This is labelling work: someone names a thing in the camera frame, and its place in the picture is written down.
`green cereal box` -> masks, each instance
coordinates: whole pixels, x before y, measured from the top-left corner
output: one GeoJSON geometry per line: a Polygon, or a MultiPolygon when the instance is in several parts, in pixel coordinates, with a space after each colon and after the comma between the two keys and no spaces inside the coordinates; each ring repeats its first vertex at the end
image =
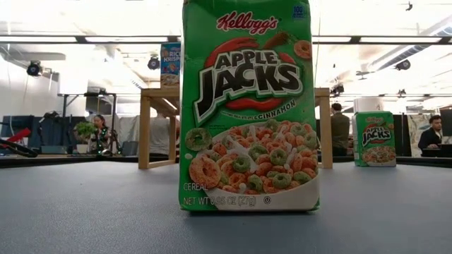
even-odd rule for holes
{"type": "Polygon", "coordinates": [[[182,209],[319,206],[307,0],[184,4],[182,209]]]}
{"type": "Polygon", "coordinates": [[[355,165],[394,167],[396,142],[391,112],[358,112],[352,118],[355,165]]]}

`ceiling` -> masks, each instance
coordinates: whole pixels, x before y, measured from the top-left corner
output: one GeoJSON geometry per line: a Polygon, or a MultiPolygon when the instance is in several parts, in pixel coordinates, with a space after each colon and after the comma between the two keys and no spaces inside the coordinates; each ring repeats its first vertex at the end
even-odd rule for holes
{"type": "MultiPolygon", "coordinates": [[[[451,36],[451,0],[313,0],[313,35],[406,35],[451,36]]],[[[180,35],[182,0],[0,0],[0,35],[180,35]]],[[[94,45],[11,45],[12,52],[52,52],[79,55],[102,52],[120,59],[121,74],[139,77],[149,87],[159,87],[160,71],[147,67],[158,44],[94,45]]],[[[413,48],[397,45],[314,45],[316,87],[344,85],[342,97],[333,100],[351,105],[345,94],[452,93],[452,46],[413,48]],[[397,71],[394,65],[409,56],[411,68],[397,71]],[[356,75],[357,71],[371,72],[356,75]]],[[[137,92],[128,79],[112,75],[110,63],[88,57],[93,65],[90,85],[110,92],[137,92]]],[[[63,61],[43,61],[58,71],[63,61]]],[[[416,107],[426,98],[408,99],[416,107]]]]}

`gray table surface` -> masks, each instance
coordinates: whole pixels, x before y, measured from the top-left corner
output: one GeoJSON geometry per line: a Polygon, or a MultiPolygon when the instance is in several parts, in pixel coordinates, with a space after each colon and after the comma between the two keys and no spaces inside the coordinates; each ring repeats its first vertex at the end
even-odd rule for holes
{"type": "Polygon", "coordinates": [[[451,253],[452,171],[321,172],[313,214],[190,214],[178,167],[0,170],[0,253],[451,253]]]}

